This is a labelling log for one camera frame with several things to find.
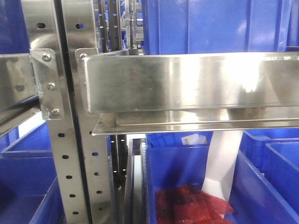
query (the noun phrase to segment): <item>blue plastic bin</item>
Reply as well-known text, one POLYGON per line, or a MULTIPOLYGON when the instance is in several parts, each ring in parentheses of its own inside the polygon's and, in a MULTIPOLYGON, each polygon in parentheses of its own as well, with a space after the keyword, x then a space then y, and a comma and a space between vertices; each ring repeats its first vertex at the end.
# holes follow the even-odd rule
POLYGON ((299 142, 267 144, 265 177, 299 214, 299 142))
POLYGON ((59 224, 63 216, 64 209, 56 178, 29 224, 59 224))
POLYGON ((182 138, 192 134, 205 136, 207 144, 210 145, 213 132, 153 133, 146 135, 146 141, 149 147, 182 146, 182 138))
MULTIPOLYGON (((201 188, 208 147, 146 149, 147 207, 150 224, 156 224, 155 191, 182 184, 201 188)), ((226 219, 234 224, 297 224, 298 214, 253 164, 239 152, 229 202, 235 209, 226 219)))
POLYGON ((285 51, 292 0, 145 0, 149 55, 285 51))
POLYGON ((0 222, 28 224, 55 177, 52 157, 0 157, 0 222))
POLYGON ((46 123, 36 127, 23 137, 19 138, 1 152, 2 156, 29 156, 45 157, 52 156, 51 142, 46 123))
POLYGON ((0 0, 0 54, 29 53, 21 0, 0 0))
POLYGON ((287 50, 299 50, 299 0, 293 0, 292 4, 287 50))
POLYGON ((7 148, 18 138, 19 138, 19 129, 17 127, 11 130, 9 133, 2 136, 0 138, 0 152, 2 152, 3 149, 7 148))
POLYGON ((262 172, 267 170, 266 144, 299 141, 299 128, 258 129, 244 132, 240 150, 262 172))

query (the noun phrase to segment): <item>storage rack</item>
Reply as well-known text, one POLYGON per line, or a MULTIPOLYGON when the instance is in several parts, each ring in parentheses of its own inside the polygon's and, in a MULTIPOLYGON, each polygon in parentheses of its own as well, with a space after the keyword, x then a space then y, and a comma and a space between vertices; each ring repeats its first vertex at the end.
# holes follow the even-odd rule
MULTIPOLYGON (((297 52, 143 56, 140 50, 121 50, 119 1, 108 1, 109 30, 103 19, 104 0, 21 0, 21 3, 30 39, 30 54, 2 55, 0 60, 11 60, 15 63, 13 66, 15 72, 11 73, 7 70, 5 77, 15 77, 17 80, 26 77, 26 80, 17 85, 9 83, 11 80, 8 80, 7 83, 10 85, 0 89, 1 94, 11 97, 1 108, 18 105, 13 109, 1 110, 3 122, 1 122, 0 134, 4 135, 40 111, 34 88, 34 74, 40 97, 40 108, 50 130, 57 176, 66 220, 69 224, 111 224, 119 217, 115 209, 117 205, 114 199, 112 164, 111 159, 108 159, 111 155, 108 150, 107 135, 299 126, 299 101, 296 96, 299 85, 296 76, 299 68, 297 52), (109 48, 107 33, 111 40, 112 51, 117 52, 105 53, 109 48), (257 87, 263 92, 274 95, 270 95, 270 98, 254 95, 253 99, 259 100, 247 101, 241 97, 246 96, 245 92, 237 91, 241 86, 235 85, 233 87, 239 94, 237 96, 241 97, 240 101, 231 100, 227 103, 220 100, 207 105, 206 101, 210 97, 204 96, 202 104, 190 106, 176 103, 172 101, 174 98, 171 96, 163 95, 165 93, 163 90, 166 88, 170 92, 171 88, 173 90, 180 88, 183 82, 177 82, 175 86, 172 82, 163 81, 159 83, 160 89, 152 95, 150 88, 142 85, 143 78, 147 78, 143 76, 143 73, 147 72, 144 69, 145 65, 153 67, 149 72, 154 74, 160 72, 162 75, 168 71, 161 70, 158 65, 155 66, 161 60, 169 63, 168 66, 171 66, 171 62, 175 62, 177 68, 183 68, 185 59, 192 60, 198 65, 204 64, 207 59, 212 61, 213 58, 219 59, 217 57, 223 61, 234 61, 238 58, 238 61, 244 62, 251 62, 251 59, 259 57, 260 60, 252 60, 250 66, 258 67, 261 63, 263 66, 259 68, 259 75, 273 73, 274 75, 269 77, 273 78, 270 81, 274 83, 276 81, 274 85, 276 88, 269 89, 267 82, 261 82, 257 87), (132 59, 135 63, 126 63, 126 60, 132 59), (118 91, 112 92, 101 85, 101 81, 105 79, 105 74, 115 72, 114 66, 119 65, 120 61, 123 61, 123 67, 116 70, 117 75, 126 79, 130 77, 131 71, 135 70, 137 75, 135 78, 141 81, 118 83, 119 77, 115 76, 110 81, 117 84, 114 90, 118 89, 118 91), (26 76, 23 74, 24 71, 17 72, 21 67, 26 68, 26 76), (281 75, 281 71, 287 81, 284 86, 275 79, 275 75, 281 75), (109 102, 107 100, 109 97, 115 100, 115 97, 120 96, 123 91, 126 91, 129 96, 137 95, 137 90, 139 99, 122 98, 124 101, 119 100, 117 104, 105 104, 109 102), (144 104, 140 101, 140 99, 157 97, 163 97, 164 101, 145 101, 144 104)), ((136 28, 134 1, 129 5, 131 8, 127 11, 127 27, 130 29, 127 29, 127 32, 130 36, 130 48, 133 49, 136 45, 134 43, 134 27, 136 28)), ((233 72, 246 70, 233 67, 231 69, 233 72)), ((176 76, 184 74, 182 70, 173 71, 176 76)), ((226 75, 221 72, 218 76, 226 78, 226 75)), ((215 77, 211 76, 210 79, 203 79, 198 84, 214 84, 214 82, 215 77)), ((157 84, 154 80, 150 83, 151 86, 157 84)), ((217 94, 228 96, 229 93, 224 91, 225 87, 227 86, 222 88, 223 92, 217 94)), ((221 89, 220 84, 216 86, 215 91, 217 89, 221 89)), ((118 139, 121 143, 124 136, 115 137, 116 142, 118 139)))

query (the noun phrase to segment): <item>bolt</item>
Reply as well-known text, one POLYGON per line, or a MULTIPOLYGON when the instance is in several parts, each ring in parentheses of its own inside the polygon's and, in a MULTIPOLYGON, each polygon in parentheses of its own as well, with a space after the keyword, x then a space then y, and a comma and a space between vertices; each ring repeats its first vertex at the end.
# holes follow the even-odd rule
POLYGON ((87 57, 87 54, 86 54, 86 53, 82 53, 82 54, 80 54, 80 56, 79 56, 79 58, 80 58, 81 60, 83 60, 85 57, 87 57))
POLYGON ((48 54, 48 53, 44 53, 44 54, 42 55, 42 59, 43 59, 45 62, 49 62, 49 61, 51 61, 51 55, 48 54))
POLYGON ((48 83, 48 89, 49 90, 54 90, 56 88, 56 84, 55 83, 48 83))
POLYGON ((22 91, 24 91, 25 86, 24 86, 24 85, 16 85, 16 86, 15 86, 15 89, 16 89, 18 92, 22 92, 22 91))
POLYGON ((53 109, 52 110, 52 115, 53 116, 59 116, 60 115, 60 110, 59 109, 53 109))

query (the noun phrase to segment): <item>perforated metal upright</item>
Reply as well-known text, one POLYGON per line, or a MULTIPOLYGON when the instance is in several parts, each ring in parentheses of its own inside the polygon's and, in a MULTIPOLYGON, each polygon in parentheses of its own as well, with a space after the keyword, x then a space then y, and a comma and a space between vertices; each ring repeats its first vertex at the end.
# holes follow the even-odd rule
POLYGON ((91 136, 98 117, 87 111, 87 91, 85 77, 77 69, 86 56, 95 55, 100 48, 100 31, 96 26, 99 16, 98 1, 62 0, 64 25, 66 31, 72 78, 74 82, 76 108, 80 125, 82 149, 85 158, 85 169, 91 217, 94 224, 115 223, 114 187, 112 168, 108 160, 107 137, 91 136))
POLYGON ((51 64, 55 65, 55 62, 57 66, 58 79, 49 82, 54 89, 49 86, 49 92, 44 93, 41 103, 44 106, 42 107, 44 118, 48 120, 67 223, 87 224, 89 220, 87 190, 83 184, 85 179, 82 169, 83 155, 75 108, 72 105, 74 98, 70 73, 65 63, 68 57, 61 7, 56 0, 22 0, 21 3, 30 39, 31 58, 41 65, 40 68, 35 67, 35 75, 48 74, 47 68, 53 69, 51 64), (59 99, 54 94, 61 95, 62 104, 56 104, 56 108, 50 109, 50 115, 47 117, 45 106, 48 102, 49 105, 55 104, 55 100, 59 99))

